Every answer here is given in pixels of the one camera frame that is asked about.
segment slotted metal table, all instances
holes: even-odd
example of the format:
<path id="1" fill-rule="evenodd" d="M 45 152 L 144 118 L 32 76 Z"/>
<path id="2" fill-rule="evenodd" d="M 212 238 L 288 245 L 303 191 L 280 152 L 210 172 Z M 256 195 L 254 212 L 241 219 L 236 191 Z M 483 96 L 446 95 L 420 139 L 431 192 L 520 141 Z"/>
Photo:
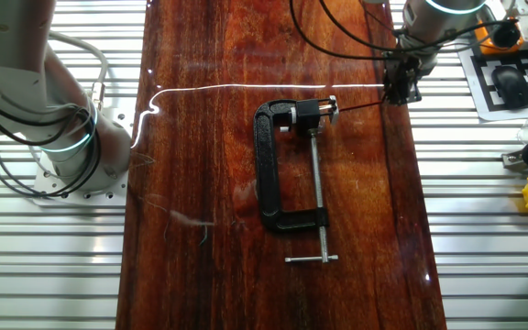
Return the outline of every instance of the slotted metal table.
<path id="1" fill-rule="evenodd" d="M 403 4 L 391 0 L 395 25 Z M 57 4 L 52 28 L 107 55 L 105 114 L 118 122 L 133 120 L 146 5 Z M 51 45 L 83 86 L 93 83 L 93 55 Z M 440 55 L 419 85 L 423 100 L 409 110 L 447 326 L 528 329 L 526 180 L 500 158 L 521 147 L 524 120 L 481 122 L 456 54 Z M 28 149 L 5 138 L 0 149 L 12 172 L 32 183 L 37 165 Z M 41 208 L 0 182 L 0 329 L 113 329 L 124 212 Z"/>

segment wood grain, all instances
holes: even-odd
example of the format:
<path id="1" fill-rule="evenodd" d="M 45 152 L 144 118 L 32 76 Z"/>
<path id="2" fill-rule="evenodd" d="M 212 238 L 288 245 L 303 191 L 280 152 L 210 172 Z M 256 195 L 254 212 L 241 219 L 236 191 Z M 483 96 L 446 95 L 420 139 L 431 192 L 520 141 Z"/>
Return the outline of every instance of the wood grain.
<path id="1" fill-rule="evenodd" d="M 148 3 L 117 329 L 445 329 L 406 107 L 343 113 L 318 138 L 337 262 L 285 264 L 319 255 L 316 233 L 273 234 L 259 220 L 258 107 L 377 101 L 381 64 L 307 46 L 286 0 Z M 328 5 L 360 37 L 392 45 L 357 1 Z M 317 2 L 296 9 L 322 46 L 371 54 Z M 314 206 L 308 145 L 277 134 L 287 210 Z"/>

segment black cable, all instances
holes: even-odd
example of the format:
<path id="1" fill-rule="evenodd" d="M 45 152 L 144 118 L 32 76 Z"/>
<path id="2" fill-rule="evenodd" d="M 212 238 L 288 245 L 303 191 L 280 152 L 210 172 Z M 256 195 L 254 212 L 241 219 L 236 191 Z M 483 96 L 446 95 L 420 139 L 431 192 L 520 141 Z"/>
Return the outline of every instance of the black cable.
<path id="1" fill-rule="evenodd" d="M 315 43 L 313 43 L 307 36 L 304 34 L 303 30 L 299 26 L 299 23 L 297 22 L 297 17 L 294 14 L 294 0 L 289 0 L 290 6 L 291 6 L 291 18 L 292 23 L 294 24 L 294 27 L 297 29 L 297 32 L 301 35 L 301 38 L 308 43 L 311 47 L 313 47 L 316 50 L 319 50 L 327 55 L 335 56 L 337 58 L 341 59 L 351 59 L 351 60 L 369 60 L 369 61 L 400 61 L 399 59 L 394 58 L 388 58 L 388 57 L 376 57 L 376 56 L 357 56 L 357 55 L 347 55 L 347 54 L 340 54 L 333 52 L 331 50 L 324 49 Z"/>
<path id="2" fill-rule="evenodd" d="M 484 45 L 484 44 L 473 45 L 473 44 L 470 44 L 470 43 L 467 43 L 467 42 L 456 42 L 454 44 L 446 45 L 446 46 L 473 46 L 473 47 L 484 47 L 484 48 L 488 48 L 488 49 L 492 49 L 492 50 L 509 50 L 510 49 L 510 48 L 500 48 L 500 47 L 496 47 L 496 46 L 489 46 L 489 45 Z"/>
<path id="3" fill-rule="evenodd" d="M 79 113 L 81 113 L 81 111 L 83 111 L 83 110 L 84 110 L 84 108 L 80 108 L 78 111 L 73 112 L 72 115 L 71 115 L 71 118 L 66 120 L 64 122 L 64 124 L 62 124 L 62 127 L 60 128 L 58 133 L 56 133 L 53 137 L 47 138 L 47 139 L 42 140 L 42 141 L 34 142 L 34 141 L 25 140 L 25 139 L 20 138 L 20 137 L 16 137 L 12 132 L 7 130 L 7 128 L 3 127 L 1 124 L 0 124 L 0 132 L 5 134 L 9 138 L 13 139 L 14 141 L 22 143 L 22 144 L 25 144 L 25 145 L 28 145 L 28 146 L 33 146 L 33 147 L 45 146 L 45 145 L 47 145 L 49 143 L 52 143 L 52 142 L 56 141 L 57 139 L 59 139 L 62 136 L 62 134 L 67 130 L 67 128 L 69 127 L 71 122 L 74 120 L 74 118 Z"/>
<path id="4" fill-rule="evenodd" d="M 394 28 L 387 26 L 386 23 L 382 22 L 378 17 L 376 17 L 374 14 L 370 13 L 366 9 L 366 2 L 365 1 L 362 1 L 362 8 L 364 9 L 364 13 L 366 13 L 368 16 L 370 16 L 372 19 L 374 19 L 376 22 L 378 22 L 378 24 L 380 24 L 383 28 L 386 28 L 390 32 L 394 32 Z"/>
<path id="5" fill-rule="evenodd" d="M 364 46 L 370 47 L 370 48 L 372 48 L 374 50 L 383 50 L 383 51 L 407 52 L 407 51 L 415 51 L 415 50 L 425 50 L 425 49 L 428 49 L 428 48 L 431 48 L 431 47 L 440 47 L 440 44 L 445 43 L 446 41 L 451 41 L 451 40 L 463 35 L 464 33 L 467 33 L 467 32 L 470 32 L 470 31 L 473 31 L 473 30 L 476 30 L 476 29 L 479 29 L 479 28 L 484 28 L 484 27 L 489 27 L 489 26 L 495 26 L 495 25 L 509 24 L 509 23 L 517 22 L 516 19 L 507 19 L 507 20 L 501 20 L 501 21 L 492 21 L 492 22 L 487 22 L 487 23 L 480 23 L 480 24 L 477 24 L 477 25 L 472 26 L 472 27 L 464 28 L 462 30 L 459 30 L 458 32 L 449 34 L 449 35 L 447 35 L 447 36 L 445 36 L 443 38 L 440 38 L 439 40 L 424 44 L 422 46 L 410 47 L 410 48 L 404 48 L 404 49 L 396 49 L 396 48 L 382 47 L 382 46 L 374 45 L 374 44 L 371 44 L 371 43 L 367 42 L 364 39 L 361 39 L 361 38 L 357 37 L 356 35 L 351 33 L 349 30 L 347 30 L 347 28 L 345 28 L 343 25 L 341 25 L 341 23 L 339 23 L 339 21 L 337 21 L 337 19 L 333 16 L 333 14 L 331 14 L 331 11 L 329 11 L 329 8 L 325 4 L 325 0 L 319 0 L 319 2 L 321 3 L 321 6 L 323 7 L 323 10 L 325 11 L 325 13 L 329 17 L 329 19 L 331 19 L 331 21 L 335 24 L 335 26 L 338 27 L 340 30 L 342 30 L 342 32 L 344 32 L 350 38 L 352 38 L 353 40 L 361 43 Z"/>
<path id="6" fill-rule="evenodd" d="M 90 132 L 89 134 L 92 134 L 93 130 L 94 130 L 94 121 L 92 120 L 92 118 L 89 118 L 89 127 L 90 127 Z M 87 153 L 87 156 L 86 158 L 88 160 L 92 160 L 94 158 L 94 151 L 96 150 L 97 153 L 96 153 L 96 161 L 95 161 L 95 164 L 93 165 L 93 167 L 91 168 L 91 164 L 92 162 L 89 161 L 82 169 L 81 173 L 79 173 L 79 175 L 71 182 L 69 182 L 65 187 L 55 191 L 55 192 L 50 192 L 50 193 L 44 193 L 44 192 L 38 192 L 28 186 L 26 186 L 23 182 L 21 182 L 20 180 L 16 179 L 13 174 L 11 174 L 11 172 L 8 170 L 8 168 L 6 167 L 6 165 L 4 164 L 4 162 L 2 161 L 1 159 L 1 155 L 0 155 L 0 166 L 2 167 L 2 169 L 4 170 L 4 172 L 9 176 L 9 178 L 11 180 L 13 180 L 15 183 L 17 183 L 18 185 L 20 185 L 21 187 L 31 191 L 30 192 L 23 192 L 21 190 L 19 190 L 18 188 L 12 186 L 9 182 L 6 181 L 6 179 L 4 179 L 0 173 L 0 181 L 5 185 L 7 186 L 7 188 L 11 189 L 12 191 L 16 192 L 16 193 L 20 193 L 22 195 L 25 195 L 25 196 L 28 196 L 28 197 L 35 197 L 35 198 L 47 198 L 47 197 L 59 197 L 59 196 L 63 196 L 63 195 L 68 195 L 69 193 L 73 193 L 75 191 L 77 191 L 78 189 L 80 189 L 81 187 L 83 187 L 83 185 L 91 178 L 91 176 L 93 176 L 93 174 L 95 173 L 95 171 L 97 170 L 97 167 L 101 161 L 101 142 L 99 140 L 99 134 L 98 132 L 95 130 L 94 132 L 94 135 L 92 136 L 92 139 L 94 139 L 94 142 L 95 144 L 92 145 L 90 144 L 89 146 L 89 150 L 90 152 Z"/>
<path id="7" fill-rule="evenodd" d="M 70 106 L 70 107 L 67 107 L 67 109 L 78 109 L 79 106 L 74 104 L 73 106 Z M 58 124 L 58 123 L 61 123 L 63 122 L 64 120 L 67 120 L 71 117 L 71 115 L 66 115 L 64 117 L 61 117 L 61 118 L 58 118 L 58 119 L 55 119 L 55 120 L 52 120 L 52 121 L 49 121 L 49 122 L 35 122 L 35 121 L 30 121 L 30 120 L 26 120 L 26 119 L 23 119 L 23 118 L 19 118 L 19 117 L 16 117 L 14 115 L 10 115 L 8 112 L 6 111 L 3 111 L 0 109 L 0 116 L 3 116 L 7 119 L 10 119 L 10 120 L 13 120 L 19 124 L 23 124 L 23 125 L 28 125 L 28 126 L 33 126 L 33 127 L 46 127 L 46 126 L 51 126 L 51 125 L 55 125 L 55 124 Z"/>

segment black c-clamp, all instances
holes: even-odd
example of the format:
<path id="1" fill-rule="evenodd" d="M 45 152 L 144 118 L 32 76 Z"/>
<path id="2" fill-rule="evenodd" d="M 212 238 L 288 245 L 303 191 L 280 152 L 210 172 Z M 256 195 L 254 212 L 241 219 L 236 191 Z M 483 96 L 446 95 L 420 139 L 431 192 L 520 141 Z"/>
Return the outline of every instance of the black c-clamp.
<path id="1" fill-rule="evenodd" d="M 276 100 L 260 106 L 254 114 L 254 149 L 256 151 L 256 185 L 262 224 L 275 232 L 296 232 L 318 228 L 321 240 L 321 257 L 286 258 L 286 262 L 321 260 L 329 262 L 337 256 L 327 252 L 326 228 L 329 226 L 327 209 L 323 205 L 321 174 L 317 154 L 316 136 L 323 128 L 323 116 L 334 124 L 339 109 L 334 96 L 325 100 Z M 296 128 L 297 136 L 311 139 L 313 179 L 317 207 L 310 210 L 286 212 L 282 210 L 281 185 L 274 141 L 275 123 L 290 123 L 280 128 L 288 132 Z"/>

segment computer mouse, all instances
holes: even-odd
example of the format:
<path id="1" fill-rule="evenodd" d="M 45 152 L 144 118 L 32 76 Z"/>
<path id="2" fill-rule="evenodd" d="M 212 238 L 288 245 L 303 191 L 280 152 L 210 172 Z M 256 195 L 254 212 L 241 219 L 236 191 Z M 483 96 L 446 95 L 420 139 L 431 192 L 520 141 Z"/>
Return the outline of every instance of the computer mouse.
<path id="1" fill-rule="evenodd" d="M 523 74 L 511 66 L 502 66 L 492 72 L 492 81 L 508 109 L 528 105 L 528 83 Z"/>

